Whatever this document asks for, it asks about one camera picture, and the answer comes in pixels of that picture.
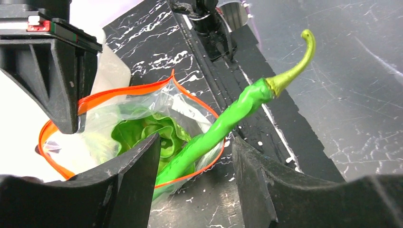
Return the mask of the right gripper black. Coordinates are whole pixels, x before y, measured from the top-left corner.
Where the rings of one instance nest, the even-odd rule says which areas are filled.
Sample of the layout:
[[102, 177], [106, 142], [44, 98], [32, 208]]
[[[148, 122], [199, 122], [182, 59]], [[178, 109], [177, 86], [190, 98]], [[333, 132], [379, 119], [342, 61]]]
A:
[[89, 95], [102, 46], [70, 23], [70, 0], [2, 0], [0, 69], [65, 134], [80, 123], [78, 101]]

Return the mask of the clear zip top bag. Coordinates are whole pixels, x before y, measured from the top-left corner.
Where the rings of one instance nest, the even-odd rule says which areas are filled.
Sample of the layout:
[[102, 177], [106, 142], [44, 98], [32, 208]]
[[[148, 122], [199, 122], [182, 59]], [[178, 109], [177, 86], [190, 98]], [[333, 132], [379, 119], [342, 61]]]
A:
[[83, 98], [79, 102], [78, 132], [63, 134], [48, 121], [39, 133], [37, 152], [68, 180], [159, 133], [161, 171], [193, 137], [207, 132], [217, 117], [171, 75], [163, 81]]

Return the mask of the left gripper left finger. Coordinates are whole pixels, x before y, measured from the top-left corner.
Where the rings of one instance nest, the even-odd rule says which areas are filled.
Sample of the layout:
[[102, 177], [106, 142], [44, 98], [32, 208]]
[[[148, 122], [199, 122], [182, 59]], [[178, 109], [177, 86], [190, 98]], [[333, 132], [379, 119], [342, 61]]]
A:
[[0, 177], [3, 228], [145, 228], [160, 157], [160, 136], [67, 181]]

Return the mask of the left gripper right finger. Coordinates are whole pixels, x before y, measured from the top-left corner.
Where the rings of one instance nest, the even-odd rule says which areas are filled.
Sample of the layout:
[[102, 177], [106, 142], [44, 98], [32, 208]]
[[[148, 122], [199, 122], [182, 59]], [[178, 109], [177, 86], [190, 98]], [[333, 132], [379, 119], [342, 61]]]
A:
[[247, 228], [400, 228], [402, 175], [370, 175], [336, 183], [263, 155], [243, 139], [232, 143]]

